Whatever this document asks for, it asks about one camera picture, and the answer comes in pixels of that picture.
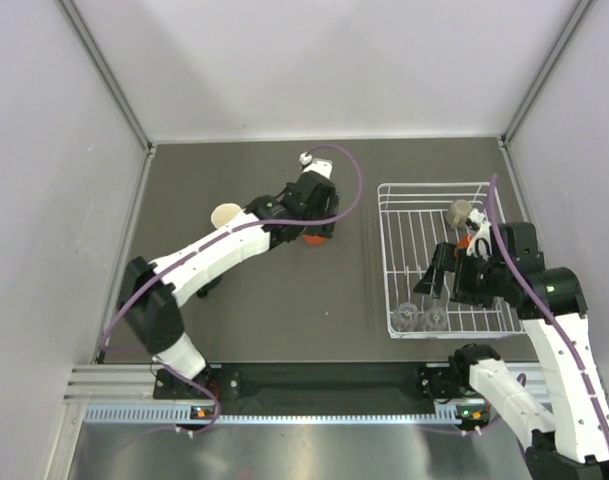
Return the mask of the small orange cup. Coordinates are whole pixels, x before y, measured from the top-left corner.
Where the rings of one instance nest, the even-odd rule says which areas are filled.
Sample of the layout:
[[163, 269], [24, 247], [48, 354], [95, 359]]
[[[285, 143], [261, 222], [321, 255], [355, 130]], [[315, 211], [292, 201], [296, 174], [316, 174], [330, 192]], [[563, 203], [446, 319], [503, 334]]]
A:
[[472, 243], [472, 239], [473, 239], [473, 236], [471, 234], [468, 234], [468, 235], [462, 237], [459, 240], [459, 242], [457, 243], [456, 248], [467, 250]]

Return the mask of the beige ceramic cup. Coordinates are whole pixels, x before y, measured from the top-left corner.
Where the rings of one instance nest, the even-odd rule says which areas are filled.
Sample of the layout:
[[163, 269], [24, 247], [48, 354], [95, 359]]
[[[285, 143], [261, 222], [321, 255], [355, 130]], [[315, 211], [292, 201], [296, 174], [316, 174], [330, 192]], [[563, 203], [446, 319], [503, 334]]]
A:
[[473, 208], [469, 201], [457, 199], [453, 201], [445, 215], [446, 223], [453, 229], [463, 229]]

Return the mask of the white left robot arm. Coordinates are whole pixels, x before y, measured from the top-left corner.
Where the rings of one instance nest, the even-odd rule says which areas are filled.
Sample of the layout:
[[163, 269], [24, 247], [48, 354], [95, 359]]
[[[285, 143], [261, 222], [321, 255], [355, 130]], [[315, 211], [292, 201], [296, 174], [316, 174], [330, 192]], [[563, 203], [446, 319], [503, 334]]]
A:
[[223, 274], [245, 260], [296, 240], [305, 231], [329, 238], [334, 226], [301, 225], [337, 213], [339, 197], [332, 165], [316, 159], [277, 197], [264, 195], [214, 232], [151, 262], [138, 256], [127, 264], [118, 314], [148, 354], [176, 373], [175, 384], [189, 397], [204, 394], [210, 367], [186, 333], [180, 308], [214, 288]]

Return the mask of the clear glass cup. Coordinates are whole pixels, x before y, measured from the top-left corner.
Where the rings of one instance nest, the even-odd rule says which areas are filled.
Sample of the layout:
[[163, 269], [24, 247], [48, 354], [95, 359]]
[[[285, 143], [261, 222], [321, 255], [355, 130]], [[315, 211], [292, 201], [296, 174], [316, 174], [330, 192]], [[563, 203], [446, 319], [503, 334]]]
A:
[[447, 312], [441, 307], [433, 307], [420, 315], [423, 332], [443, 332], [448, 327]]
[[400, 304], [390, 316], [390, 325], [395, 333], [410, 333], [419, 325], [419, 310], [410, 302]]

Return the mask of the large orange mug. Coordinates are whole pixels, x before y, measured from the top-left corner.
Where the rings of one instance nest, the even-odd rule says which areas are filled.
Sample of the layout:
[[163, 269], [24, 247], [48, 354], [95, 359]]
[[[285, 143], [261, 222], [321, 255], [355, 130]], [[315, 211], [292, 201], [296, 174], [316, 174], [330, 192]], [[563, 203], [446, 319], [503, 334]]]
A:
[[304, 242], [311, 247], [321, 247], [323, 246], [327, 239], [318, 235], [304, 235]]

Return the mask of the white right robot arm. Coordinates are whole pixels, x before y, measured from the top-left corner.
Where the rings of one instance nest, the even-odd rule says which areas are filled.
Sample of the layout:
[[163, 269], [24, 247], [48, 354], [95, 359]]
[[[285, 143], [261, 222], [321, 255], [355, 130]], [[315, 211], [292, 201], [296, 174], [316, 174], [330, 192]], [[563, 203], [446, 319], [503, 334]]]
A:
[[454, 276], [452, 301], [489, 308], [506, 302], [537, 355], [549, 403], [543, 405], [488, 345], [448, 359], [462, 396], [481, 395], [512, 430], [534, 479], [609, 479], [609, 406], [588, 334], [588, 307], [574, 272], [545, 265], [535, 227], [479, 228], [468, 245], [441, 242], [415, 292], [440, 296]]

